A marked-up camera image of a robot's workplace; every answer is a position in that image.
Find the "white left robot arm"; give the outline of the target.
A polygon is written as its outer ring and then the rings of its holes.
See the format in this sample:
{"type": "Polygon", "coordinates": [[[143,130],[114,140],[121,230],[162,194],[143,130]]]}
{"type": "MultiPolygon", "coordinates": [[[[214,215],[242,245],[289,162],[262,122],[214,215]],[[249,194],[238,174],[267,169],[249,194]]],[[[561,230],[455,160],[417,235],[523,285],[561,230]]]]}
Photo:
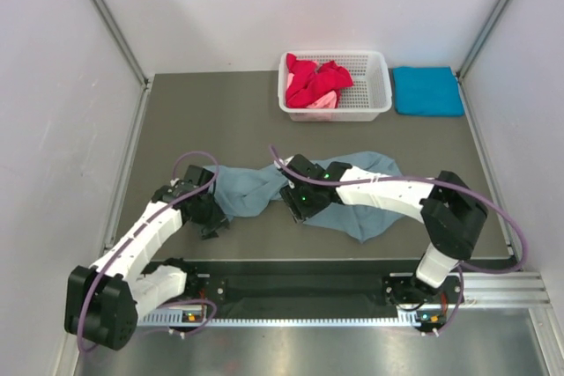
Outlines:
{"type": "Polygon", "coordinates": [[[159,306],[175,299],[187,303],[200,294],[197,271],[184,260],[166,259],[153,271],[147,267],[186,224],[205,240],[228,226],[214,197],[218,176],[218,170],[189,166],[183,177],[154,192],[141,217],[108,252],[70,273],[63,328],[79,344],[120,350],[159,306]]]}

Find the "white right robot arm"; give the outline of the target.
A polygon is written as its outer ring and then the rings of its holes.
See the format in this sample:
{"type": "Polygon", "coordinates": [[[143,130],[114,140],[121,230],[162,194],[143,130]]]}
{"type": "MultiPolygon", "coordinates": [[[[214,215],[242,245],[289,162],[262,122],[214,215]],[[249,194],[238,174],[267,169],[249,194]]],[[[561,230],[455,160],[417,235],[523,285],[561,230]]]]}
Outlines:
{"type": "Polygon", "coordinates": [[[340,204],[395,212],[425,226],[430,243],[410,282],[387,290],[397,305],[439,296],[449,273],[471,258],[488,216],[483,202],[452,172],[405,181],[344,162],[322,167],[300,154],[278,159],[275,166],[288,180],[280,195],[298,222],[340,204]]]}

